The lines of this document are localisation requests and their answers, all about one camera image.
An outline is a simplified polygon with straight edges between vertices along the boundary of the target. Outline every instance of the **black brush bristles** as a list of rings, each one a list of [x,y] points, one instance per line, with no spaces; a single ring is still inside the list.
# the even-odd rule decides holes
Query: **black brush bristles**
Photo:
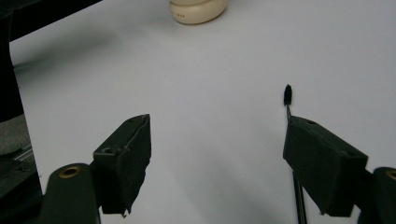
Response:
[[[285,89],[285,95],[283,97],[283,104],[284,105],[291,105],[291,97],[293,95],[293,92],[291,90],[291,86],[287,85]]]

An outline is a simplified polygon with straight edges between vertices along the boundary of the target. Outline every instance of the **white tabletop surface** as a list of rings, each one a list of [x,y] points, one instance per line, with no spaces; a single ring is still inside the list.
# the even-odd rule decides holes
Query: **white tabletop surface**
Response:
[[[230,0],[175,22],[165,0],[104,0],[12,42],[43,189],[90,163],[128,118],[151,116],[152,160],[133,212],[103,223],[297,223],[287,122],[312,119],[396,167],[396,1]],[[356,223],[321,216],[309,223]]]

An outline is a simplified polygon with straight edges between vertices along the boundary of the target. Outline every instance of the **cream-colored container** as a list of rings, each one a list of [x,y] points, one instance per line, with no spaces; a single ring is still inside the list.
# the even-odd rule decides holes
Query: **cream-colored container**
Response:
[[[227,7],[228,0],[171,0],[173,18],[185,24],[197,24],[215,19]]]

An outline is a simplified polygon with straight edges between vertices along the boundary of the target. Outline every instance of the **beige round object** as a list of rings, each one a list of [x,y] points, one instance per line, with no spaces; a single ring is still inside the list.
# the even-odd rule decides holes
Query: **beige round object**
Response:
[[[190,6],[195,4],[201,4],[209,0],[171,0],[171,3],[179,6]]]
[[[185,24],[197,24],[215,19],[227,7],[228,0],[209,0],[192,6],[170,2],[173,18]]]

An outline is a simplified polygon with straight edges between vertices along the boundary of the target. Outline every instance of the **mascara wand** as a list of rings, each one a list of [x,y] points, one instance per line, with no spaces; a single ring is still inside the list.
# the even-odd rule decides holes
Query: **mascara wand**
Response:
[[[293,95],[293,92],[291,90],[291,86],[287,85],[286,89],[285,89],[284,96],[283,96],[283,104],[286,107],[288,122],[291,119],[290,105],[291,105],[292,95]],[[299,224],[307,224],[306,213],[305,213],[305,204],[304,204],[303,186],[301,186],[300,182],[294,177],[294,175],[293,175],[293,183],[294,183],[294,194],[296,197],[298,223]]]

